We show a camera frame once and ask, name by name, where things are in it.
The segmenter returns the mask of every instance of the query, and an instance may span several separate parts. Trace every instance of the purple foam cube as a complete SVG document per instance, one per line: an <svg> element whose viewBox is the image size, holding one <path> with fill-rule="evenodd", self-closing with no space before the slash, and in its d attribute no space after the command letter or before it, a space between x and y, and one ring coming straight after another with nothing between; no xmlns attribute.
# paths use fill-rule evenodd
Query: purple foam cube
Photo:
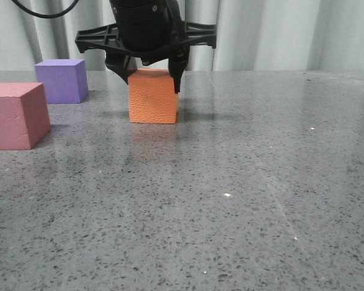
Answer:
<svg viewBox="0 0 364 291"><path fill-rule="evenodd" d="M88 95L85 60L48 59L35 65L47 103L81 103Z"/></svg>

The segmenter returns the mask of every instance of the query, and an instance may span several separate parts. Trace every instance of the speckled gray table surface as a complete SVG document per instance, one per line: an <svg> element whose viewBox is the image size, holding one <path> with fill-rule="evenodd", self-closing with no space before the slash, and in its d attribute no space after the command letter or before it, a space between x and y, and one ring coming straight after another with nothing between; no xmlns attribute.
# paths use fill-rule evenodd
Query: speckled gray table surface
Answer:
<svg viewBox="0 0 364 291"><path fill-rule="evenodd" d="M88 79L0 152L0 290L364 290L364 72L186 72L175 125Z"/></svg>

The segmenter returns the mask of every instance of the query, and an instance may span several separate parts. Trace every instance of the black cable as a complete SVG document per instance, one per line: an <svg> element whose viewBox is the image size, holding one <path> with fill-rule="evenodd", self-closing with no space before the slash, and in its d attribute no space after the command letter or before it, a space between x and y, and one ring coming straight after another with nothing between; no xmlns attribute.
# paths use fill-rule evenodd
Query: black cable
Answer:
<svg viewBox="0 0 364 291"><path fill-rule="evenodd" d="M34 12L30 9L28 9L26 6L22 5L18 0L11 0L13 3L15 3L21 10L27 12L28 14L31 14L32 16L36 16L39 18L57 18L57 17L61 17L63 15L65 15L67 12L71 11L71 9L74 8L74 6L77 5L79 0L74 0L73 3L67 7L65 10L59 12L59 13L54 13L54 14L40 14L37 12Z"/></svg>

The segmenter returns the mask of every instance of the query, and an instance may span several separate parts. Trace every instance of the orange cube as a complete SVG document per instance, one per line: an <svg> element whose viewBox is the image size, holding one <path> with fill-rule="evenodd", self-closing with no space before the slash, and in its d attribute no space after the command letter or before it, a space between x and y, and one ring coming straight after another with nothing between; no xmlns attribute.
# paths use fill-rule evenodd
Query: orange cube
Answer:
<svg viewBox="0 0 364 291"><path fill-rule="evenodd" d="M176 123L178 94L168 70L138 69L129 76L128 84L131 122Z"/></svg>

